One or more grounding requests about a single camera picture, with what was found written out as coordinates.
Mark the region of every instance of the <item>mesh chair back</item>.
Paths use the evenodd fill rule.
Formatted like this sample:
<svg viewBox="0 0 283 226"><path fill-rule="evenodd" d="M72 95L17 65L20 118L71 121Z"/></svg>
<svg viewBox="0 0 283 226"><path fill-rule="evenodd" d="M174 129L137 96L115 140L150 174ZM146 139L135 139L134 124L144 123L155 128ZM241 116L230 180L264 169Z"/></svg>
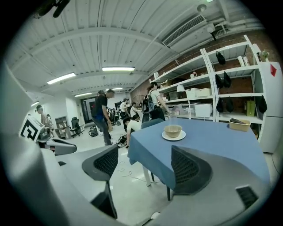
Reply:
<svg viewBox="0 0 283 226"><path fill-rule="evenodd" d="M143 129L143 128L146 128L146 127L158 124L160 122L164 122L164 121L162 119L160 119L160 118L153 119L153 120L150 120L150 121L146 121L146 122L142 123L141 128Z"/></svg>
<svg viewBox="0 0 283 226"><path fill-rule="evenodd" d="M101 172L107 173L109 177L112 176L118 164L118 152L110 151L94 161L94 167Z"/></svg>
<svg viewBox="0 0 283 226"><path fill-rule="evenodd" d="M80 127L78 118L76 118L76 119L73 118L73 120L72 120L72 127L73 127L73 129Z"/></svg>
<svg viewBox="0 0 283 226"><path fill-rule="evenodd" d="M176 195L191 195L201 191L212 178L211 166L183 149L172 146L171 166L174 170Z"/></svg>

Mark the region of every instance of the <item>air conditioning vent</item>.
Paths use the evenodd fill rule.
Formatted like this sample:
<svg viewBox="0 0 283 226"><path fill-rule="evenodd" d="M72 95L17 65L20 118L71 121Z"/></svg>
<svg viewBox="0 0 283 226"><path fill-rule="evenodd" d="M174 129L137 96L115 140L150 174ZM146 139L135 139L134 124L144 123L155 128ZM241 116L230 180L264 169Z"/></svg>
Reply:
<svg viewBox="0 0 283 226"><path fill-rule="evenodd" d="M187 34L189 31L195 30L200 28L201 26L205 25L207 21L204 19L202 15L198 15L195 18L189 20L178 29L176 29L172 34L170 34L164 41L163 44L165 46L172 46L177 39L182 38Z"/></svg>
<svg viewBox="0 0 283 226"><path fill-rule="evenodd" d="M236 191L240 196L242 202L244 203L246 209L253 205L258 199L257 195L249 186L236 188Z"/></svg>

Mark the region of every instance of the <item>table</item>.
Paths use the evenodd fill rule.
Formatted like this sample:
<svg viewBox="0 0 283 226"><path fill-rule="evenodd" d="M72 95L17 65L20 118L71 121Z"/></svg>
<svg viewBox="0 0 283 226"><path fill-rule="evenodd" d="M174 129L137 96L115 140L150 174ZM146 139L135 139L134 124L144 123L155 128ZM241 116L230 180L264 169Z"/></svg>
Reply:
<svg viewBox="0 0 283 226"><path fill-rule="evenodd" d="M227 123L177 119L186 137L168 141L161 134L168 121L144 128L131 134L128 157L130 164L140 162L144 166L146 183L150 180L148 170L170 189L175 187L175 175L171 167L171 146L177 145L217 154L236 160L255 173L263 182L269 183L269 171L264 154L252 130L232 130Z"/></svg>
<svg viewBox="0 0 283 226"><path fill-rule="evenodd" d="M68 134L68 139L70 139L72 136L71 136L71 131L70 131L70 129L71 129L71 127L69 126L69 125L67 125L67 126L64 126L64 127L61 127L61 128L57 128L57 129L55 129L55 132L56 132L56 134L57 134L57 136L59 137L59 138L61 138L61 134L60 134L60 130L62 130L62 129L66 129L66 132L67 132L67 134Z"/></svg>

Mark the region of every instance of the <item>basket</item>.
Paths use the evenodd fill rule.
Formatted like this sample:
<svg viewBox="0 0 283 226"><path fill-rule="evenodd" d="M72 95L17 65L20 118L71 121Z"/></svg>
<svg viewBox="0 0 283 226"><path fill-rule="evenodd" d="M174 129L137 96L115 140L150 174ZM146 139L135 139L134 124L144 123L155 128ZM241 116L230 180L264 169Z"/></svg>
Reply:
<svg viewBox="0 0 283 226"><path fill-rule="evenodd" d="M229 128L247 132L249 130L251 122L248 121L248 120L241 120L241 119L239 119L239 121L245 122L246 124L240 124L240 123L235 123L235 122L230 121L229 122Z"/></svg>

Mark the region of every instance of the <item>floor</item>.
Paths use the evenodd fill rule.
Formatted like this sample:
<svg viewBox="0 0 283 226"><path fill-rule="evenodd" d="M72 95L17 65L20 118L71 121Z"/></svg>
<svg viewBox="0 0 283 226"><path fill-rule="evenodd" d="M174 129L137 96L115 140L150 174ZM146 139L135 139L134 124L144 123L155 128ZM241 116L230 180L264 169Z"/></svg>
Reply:
<svg viewBox="0 0 283 226"><path fill-rule="evenodd" d="M88 134L89 126L91 124L86 126L80 137L77 136L69 140L77 145L78 151L104 146L103 136L91 137ZM110 134L113 137L112 141L116 143L120 136L125 134L123 125L113 126L113 131ZM279 174L273 165L272 155L264 154L264 157L268 165L271 184L274 185ZM156 211L161 212L169 204L166 186L158 182L147 187L141 164L130 165L125 147L119 149L119 161L116 171L110 179L110 189L118 221L130 226L149 218Z"/></svg>

